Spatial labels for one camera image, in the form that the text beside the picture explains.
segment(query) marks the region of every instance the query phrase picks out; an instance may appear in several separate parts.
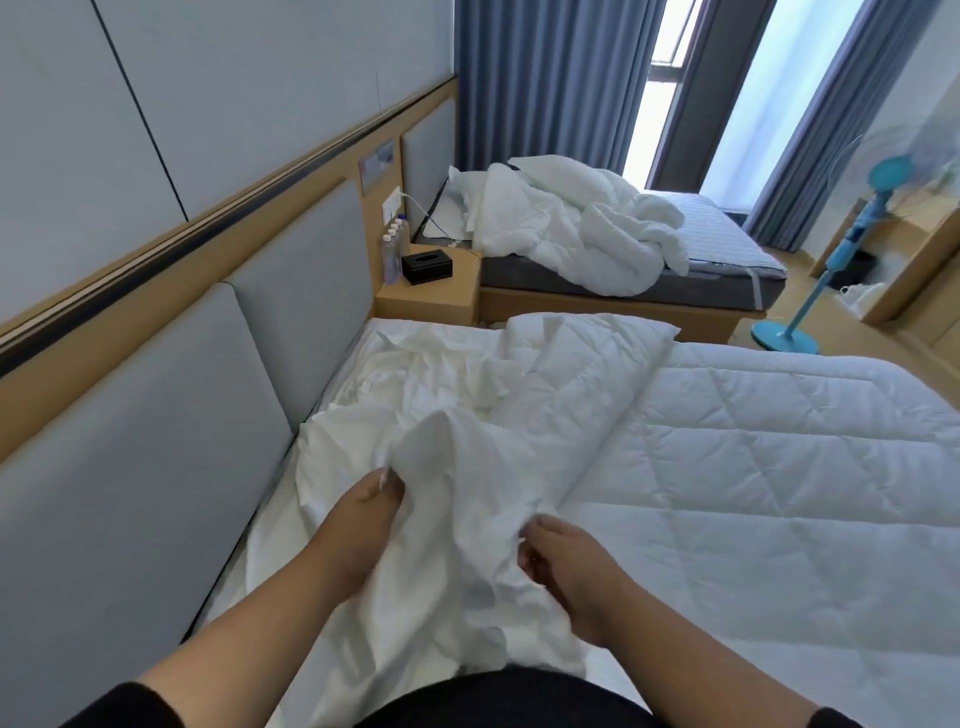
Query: nightstand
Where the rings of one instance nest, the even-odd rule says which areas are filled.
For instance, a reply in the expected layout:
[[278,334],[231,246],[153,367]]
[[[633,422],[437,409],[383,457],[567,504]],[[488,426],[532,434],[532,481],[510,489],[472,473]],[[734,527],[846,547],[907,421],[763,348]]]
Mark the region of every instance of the nightstand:
[[410,285],[401,278],[376,294],[376,315],[434,324],[476,326],[480,298],[480,256],[465,248],[412,244],[408,255],[442,249],[453,260],[453,276]]

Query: hand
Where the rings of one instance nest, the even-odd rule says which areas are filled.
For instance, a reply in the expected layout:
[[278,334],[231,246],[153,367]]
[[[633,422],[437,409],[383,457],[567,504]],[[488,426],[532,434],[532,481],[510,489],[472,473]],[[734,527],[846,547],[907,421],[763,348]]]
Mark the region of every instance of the hand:
[[309,548],[322,554],[338,603],[363,588],[383,555],[403,493],[403,481],[393,471],[367,473],[340,496],[314,534]]
[[535,516],[520,536],[520,568],[560,602],[573,634],[608,646],[610,612],[633,584],[630,576],[583,528],[553,516]]

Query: power outlet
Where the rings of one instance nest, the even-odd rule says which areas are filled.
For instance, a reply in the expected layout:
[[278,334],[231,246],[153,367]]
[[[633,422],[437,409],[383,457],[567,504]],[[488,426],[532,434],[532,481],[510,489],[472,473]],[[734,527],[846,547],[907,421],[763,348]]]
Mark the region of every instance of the power outlet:
[[390,221],[396,217],[396,214],[400,212],[400,205],[403,202],[403,198],[400,196],[400,188],[396,187],[393,192],[390,193],[390,197],[383,201],[383,224],[389,225]]

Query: electric fan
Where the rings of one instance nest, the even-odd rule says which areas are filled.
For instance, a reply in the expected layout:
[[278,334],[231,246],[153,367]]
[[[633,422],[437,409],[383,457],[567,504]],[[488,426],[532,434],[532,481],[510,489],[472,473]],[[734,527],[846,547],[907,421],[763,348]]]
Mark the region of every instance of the electric fan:
[[[834,160],[831,180],[836,170],[842,180],[834,186],[850,197],[870,197],[843,240],[827,259],[827,269],[817,280],[813,291],[787,324],[761,321],[754,324],[751,336],[771,352],[819,353],[817,342],[798,326],[814,302],[824,292],[835,274],[850,264],[864,234],[876,223],[888,219],[891,201],[899,217],[908,217],[930,202],[931,186],[953,182],[957,171],[955,139],[952,130],[938,127],[901,126],[854,140]],[[868,185],[862,188],[863,182]]]

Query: black trim strip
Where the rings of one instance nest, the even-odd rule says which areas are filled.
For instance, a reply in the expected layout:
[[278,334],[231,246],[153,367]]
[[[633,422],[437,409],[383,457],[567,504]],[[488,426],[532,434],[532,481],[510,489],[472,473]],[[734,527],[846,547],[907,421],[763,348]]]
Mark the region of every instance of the black trim strip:
[[93,11],[97,13],[97,20],[100,21],[100,27],[104,31],[104,35],[107,37],[107,43],[110,44],[110,50],[113,52],[113,59],[117,61],[117,67],[120,69],[120,73],[123,74],[124,83],[127,84],[127,91],[130,92],[130,95],[133,98],[133,103],[136,105],[136,112],[140,114],[140,121],[143,122],[143,126],[147,130],[147,135],[150,137],[150,143],[154,145],[156,158],[160,160],[160,166],[163,167],[163,174],[167,176],[167,181],[170,183],[170,189],[174,191],[174,197],[177,198],[177,204],[180,206],[180,212],[183,213],[183,219],[187,222],[190,222],[190,218],[186,214],[186,208],[183,206],[183,202],[180,200],[180,193],[177,191],[177,186],[174,184],[174,178],[170,176],[170,170],[167,169],[167,163],[163,160],[163,155],[160,153],[160,148],[156,146],[154,133],[150,129],[150,124],[147,123],[147,117],[144,115],[143,109],[140,107],[140,101],[136,98],[136,94],[133,93],[133,85],[130,83],[130,77],[127,76],[127,69],[123,67],[123,62],[120,61],[120,54],[117,53],[117,48],[115,45],[113,45],[113,38],[110,37],[110,31],[107,30],[107,23],[104,22],[104,17],[100,15],[100,8],[97,7],[97,0],[90,0],[90,5],[93,6]]
[[94,316],[97,316],[106,308],[122,299],[128,293],[132,292],[133,289],[143,285],[157,274],[162,273],[181,258],[190,255],[221,232],[233,227],[269,203],[272,199],[290,189],[297,184],[297,182],[302,181],[308,175],[323,167],[363,137],[393,121],[438,88],[448,84],[452,78],[453,77],[424,91],[421,95],[417,96],[417,98],[410,100],[396,111],[346,136],[301,166],[289,170],[282,177],[273,180],[258,193],[226,212],[221,217],[214,218],[207,225],[185,236],[179,244],[172,246],[169,250],[144,262],[139,268],[135,268],[117,281],[93,292],[89,298],[67,309],[52,321],[28,331],[19,340],[11,342],[5,349],[0,351],[0,376],[4,376],[16,369],[47,347],[59,341],[66,334],[70,333],[70,331],[85,324]]

